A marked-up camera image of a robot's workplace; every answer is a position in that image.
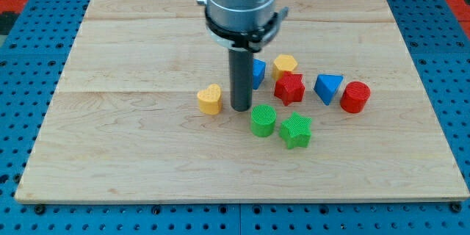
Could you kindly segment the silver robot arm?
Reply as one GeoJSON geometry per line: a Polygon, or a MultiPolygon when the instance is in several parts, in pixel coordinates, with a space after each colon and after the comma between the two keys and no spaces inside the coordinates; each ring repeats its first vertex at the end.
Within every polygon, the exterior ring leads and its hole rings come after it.
{"type": "Polygon", "coordinates": [[[204,6],[209,36],[233,51],[260,52],[280,31],[288,7],[276,0],[197,0],[204,6]]]}

